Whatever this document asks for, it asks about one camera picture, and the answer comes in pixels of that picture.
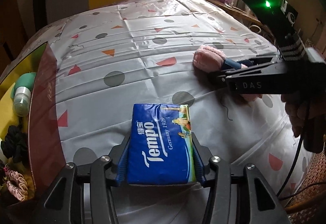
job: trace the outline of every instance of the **pink scrunchie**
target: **pink scrunchie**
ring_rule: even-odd
[[[223,51],[215,49],[211,46],[201,45],[194,54],[193,64],[200,70],[211,73],[221,70],[226,55]],[[247,102],[255,101],[257,98],[262,98],[261,94],[242,94],[241,95]]]
[[[8,166],[4,168],[4,172],[7,176],[7,188],[15,198],[17,198],[19,201],[25,201],[28,196],[28,188],[27,183],[20,173],[11,170]]]

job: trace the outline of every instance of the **bedsheet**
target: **bedsheet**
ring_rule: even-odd
[[[298,140],[280,96],[248,103],[216,90],[193,67],[200,45],[234,60],[277,51],[220,8],[204,0],[128,0],[46,26],[20,57],[45,41],[58,61],[55,99],[66,162],[90,163],[120,144],[135,103],[188,104],[200,144],[228,162],[255,164],[274,191],[281,187]],[[299,188],[312,158],[301,150],[283,195]],[[201,223],[208,192],[198,184],[113,190],[120,223]]]

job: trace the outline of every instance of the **finger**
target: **finger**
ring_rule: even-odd
[[[290,121],[292,126],[294,127],[303,127],[304,126],[304,120],[298,118],[298,117],[294,117],[294,116],[290,116]]]
[[[286,103],[285,104],[285,112],[289,115],[289,116],[297,116],[297,112],[298,112],[298,106],[295,104],[289,104]]]
[[[300,93],[295,92],[293,94],[282,94],[281,95],[281,101],[291,103],[291,104],[295,104],[295,103],[300,101]]]
[[[301,132],[302,132],[302,128],[301,127],[292,127],[292,131],[293,131],[293,135],[295,138],[299,137]]]
[[[282,101],[283,103],[285,103],[285,102],[287,101],[288,97],[289,97],[288,94],[282,94],[282,95],[281,95],[281,101]]]
[[[298,108],[297,116],[300,119],[305,119],[307,111],[308,102],[304,102]],[[322,114],[326,114],[326,94],[322,93],[319,96],[316,96],[311,99],[310,110],[309,110],[309,119],[318,117]]]

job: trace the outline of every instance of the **tempo tissue pack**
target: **tempo tissue pack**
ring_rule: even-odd
[[[188,105],[134,104],[127,179],[137,185],[196,181]]]

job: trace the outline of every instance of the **bottle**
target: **bottle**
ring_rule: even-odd
[[[31,103],[31,91],[25,87],[18,87],[14,97],[13,111],[19,117],[25,117],[29,113]]]

